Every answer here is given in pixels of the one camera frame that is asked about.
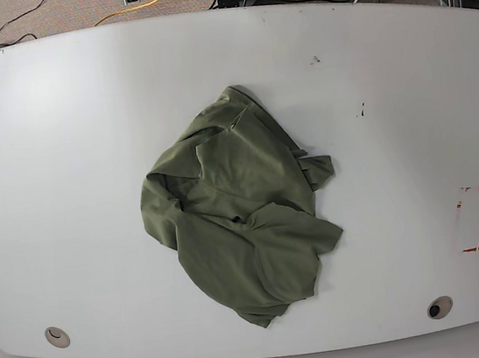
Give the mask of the olive green t-shirt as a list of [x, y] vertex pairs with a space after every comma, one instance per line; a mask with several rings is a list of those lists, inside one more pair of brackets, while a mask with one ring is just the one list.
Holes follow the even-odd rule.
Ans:
[[340, 241], [342, 229], [315, 213], [315, 192], [334, 174], [329, 156], [300, 149], [228, 87], [144, 178], [144, 229], [208, 297], [267, 327], [314, 295], [320, 258]]

